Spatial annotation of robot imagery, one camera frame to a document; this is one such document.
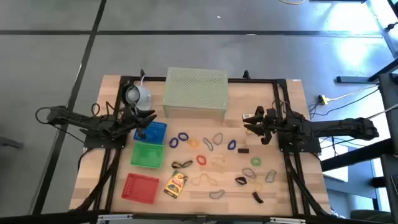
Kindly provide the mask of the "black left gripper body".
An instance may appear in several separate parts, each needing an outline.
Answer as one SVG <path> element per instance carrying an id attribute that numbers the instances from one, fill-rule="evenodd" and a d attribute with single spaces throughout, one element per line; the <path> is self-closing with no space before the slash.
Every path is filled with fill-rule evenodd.
<path id="1" fill-rule="evenodd" d="M 140 120 L 136 114 L 136 108 L 131 106 L 125 106 L 121 108 L 121 119 L 118 121 L 118 125 L 115 130 L 115 134 L 122 135 L 127 134 L 133 129 L 136 129 L 141 138 L 145 138 L 144 129 L 146 127 L 140 127 Z"/>

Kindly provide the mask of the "red plastic basket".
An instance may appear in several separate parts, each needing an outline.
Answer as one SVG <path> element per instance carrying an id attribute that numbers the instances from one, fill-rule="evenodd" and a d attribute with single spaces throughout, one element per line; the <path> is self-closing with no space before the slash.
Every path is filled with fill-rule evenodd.
<path id="1" fill-rule="evenodd" d="M 135 202 L 154 204 L 160 180 L 141 174 L 129 173 L 121 197 Z"/>

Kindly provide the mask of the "white desk lamp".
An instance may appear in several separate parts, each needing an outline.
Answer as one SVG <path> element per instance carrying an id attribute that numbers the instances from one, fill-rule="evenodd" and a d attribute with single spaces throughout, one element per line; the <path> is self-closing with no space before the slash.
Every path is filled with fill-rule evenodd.
<path id="1" fill-rule="evenodd" d="M 127 83 L 121 89 L 121 100 L 126 106 L 148 111 L 152 108 L 152 93 L 142 85 Z"/>

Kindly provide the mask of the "silver metal bracket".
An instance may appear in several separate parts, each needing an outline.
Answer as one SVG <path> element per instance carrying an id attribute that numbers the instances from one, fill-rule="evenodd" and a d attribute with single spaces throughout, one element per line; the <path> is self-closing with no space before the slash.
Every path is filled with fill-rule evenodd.
<path id="1" fill-rule="evenodd" d="M 131 220 L 133 214 L 105 214 L 98 215 L 97 224 L 109 224 L 111 221 Z"/>
<path id="2" fill-rule="evenodd" d="M 286 217 L 270 217 L 270 222 L 278 224 L 307 224 L 306 220 Z"/>

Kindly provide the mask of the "green plastic basket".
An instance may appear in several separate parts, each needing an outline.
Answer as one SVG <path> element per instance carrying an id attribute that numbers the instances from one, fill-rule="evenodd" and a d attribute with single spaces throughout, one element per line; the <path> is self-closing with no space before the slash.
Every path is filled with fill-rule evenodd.
<path id="1" fill-rule="evenodd" d="M 164 145 L 136 142 L 132 150 L 132 166 L 160 169 L 165 154 Z"/>

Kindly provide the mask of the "black mounting rail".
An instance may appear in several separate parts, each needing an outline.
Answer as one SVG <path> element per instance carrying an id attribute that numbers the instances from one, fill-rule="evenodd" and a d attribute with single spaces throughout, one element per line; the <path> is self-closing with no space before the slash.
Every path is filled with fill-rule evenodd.
<path id="1" fill-rule="evenodd" d="M 162 213 L 108 213 L 106 210 L 93 211 L 69 211 L 62 213 L 45 213 L 38 215 L 23 215 L 16 217 L 0 217 L 0 224 L 18 224 L 18 223 L 64 223 L 80 224 L 96 222 L 98 215 L 105 214 L 133 214 L 133 219 L 149 220 L 180 220 L 205 223 L 209 221 L 248 221 L 248 222 L 270 222 L 270 217 L 298 218 L 306 220 L 307 224 L 388 224 L 388 222 L 377 222 L 370 220 L 356 220 L 338 218 L 333 215 L 196 215 L 196 214 L 162 214 Z"/>

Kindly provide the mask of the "black metal stand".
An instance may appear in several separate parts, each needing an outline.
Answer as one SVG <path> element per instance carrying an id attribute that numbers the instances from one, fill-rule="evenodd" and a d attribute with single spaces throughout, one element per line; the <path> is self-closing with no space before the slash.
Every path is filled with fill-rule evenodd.
<path id="1" fill-rule="evenodd" d="M 366 84 L 378 82 L 390 138 L 324 160 L 321 162 L 322 170 L 329 171 L 379 157 L 384 175 L 374 178 L 373 182 L 378 187 L 386 188 L 393 224 L 398 224 L 398 58 L 370 77 L 338 76 L 336 81 Z"/>

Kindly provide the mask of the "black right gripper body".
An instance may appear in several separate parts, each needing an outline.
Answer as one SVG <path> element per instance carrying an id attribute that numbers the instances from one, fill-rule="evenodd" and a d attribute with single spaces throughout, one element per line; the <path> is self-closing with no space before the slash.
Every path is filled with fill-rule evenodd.
<path id="1" fill-rule="evenodd" d="M 258 106 L 256 108 L 255 114 L 264 115 L 263 122 L 257 124 L 262 124 L 264 127 L 264 135 L 261 138 L 261 143 L 263 145 L 267 145 L 272 139 L 272 133 L 276 133 L 280 127 L 277 111 L 274 108 L 265 110 L 262 106 Z"/>

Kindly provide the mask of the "green perforated metal shelf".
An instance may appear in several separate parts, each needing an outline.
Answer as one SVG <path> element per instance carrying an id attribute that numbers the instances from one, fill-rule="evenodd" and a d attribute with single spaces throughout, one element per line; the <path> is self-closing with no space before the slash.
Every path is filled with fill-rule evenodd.
<path id="1" fill-rule="evenodd" d="M 199 109 L 224 119 L 228 110 L 228 73 L 225 70 L 170 67 L 165 81 L 163 111 Z"/>

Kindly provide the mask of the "blue plastic basket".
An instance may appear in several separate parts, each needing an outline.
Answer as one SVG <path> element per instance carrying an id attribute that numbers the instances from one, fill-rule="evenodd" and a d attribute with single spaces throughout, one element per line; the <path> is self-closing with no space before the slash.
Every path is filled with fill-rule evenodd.
<path id="1" fill-rule="evenodd" d="M 163 144 L 167 130 L 167 124 L 153 121 L 144 129 L 145 138 L 141 138 L 139 133 L 134 133 L 134 140 L 149 144 Z"/>

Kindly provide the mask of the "yellow rubber band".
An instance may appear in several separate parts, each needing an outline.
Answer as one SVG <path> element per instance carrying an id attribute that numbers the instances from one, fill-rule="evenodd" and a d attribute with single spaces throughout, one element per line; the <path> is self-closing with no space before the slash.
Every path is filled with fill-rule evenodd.
<path id="1" fill-rule="evenodd" d="M 262 184 L 261 182 L 252 179 L 249 181 L 249 183 L 253 187 L 253 191 L 257 193 L 261 192 L 264 186 L 264 184 Z"/>

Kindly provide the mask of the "yellow crayon box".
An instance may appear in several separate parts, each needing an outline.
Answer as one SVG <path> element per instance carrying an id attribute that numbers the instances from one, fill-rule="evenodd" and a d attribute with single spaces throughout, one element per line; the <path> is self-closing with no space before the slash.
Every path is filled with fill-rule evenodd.
<path id="1" fill-rule="evenodd" d="M 173 198 L 177 198 L 182 192 L 187 180 L 188 177 L 185 174 L 175 170 L 167 182 L 164 192 Z"/>

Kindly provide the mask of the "grey furniture foot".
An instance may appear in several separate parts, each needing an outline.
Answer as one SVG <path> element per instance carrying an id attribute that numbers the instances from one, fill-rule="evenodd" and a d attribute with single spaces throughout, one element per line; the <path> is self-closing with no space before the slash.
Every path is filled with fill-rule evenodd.
<path id="1" fill-rule="evenodd" d="M 24 145 L 21 142 L 0 136 L 0 146 L 9 146 L 16 149 L 22 149 Z"/>

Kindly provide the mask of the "tan rubber band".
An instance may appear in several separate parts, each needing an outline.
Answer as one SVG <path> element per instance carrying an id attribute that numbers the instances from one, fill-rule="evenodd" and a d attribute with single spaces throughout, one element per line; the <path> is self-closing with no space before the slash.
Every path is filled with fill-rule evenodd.
<path id="1" fill-rule="evenodd" d="M 214 171 L 223 173 L 226 169 L 226 159 L 223 155 L 216 155 L 210 159 L 210 164 Z"/>
<path id="2" fill-rule="evenodd" d="M 209 185 L 211 186 L 218 186 L 218 181 L 212 177 L 210 177 L 208 174 L 206 173 L 202 173 L 197 177 L 194 177 L 191 180 L 191 183 L 195 186 L 199 186 L 203 180 L 206 180 L 208 182 Z"/>

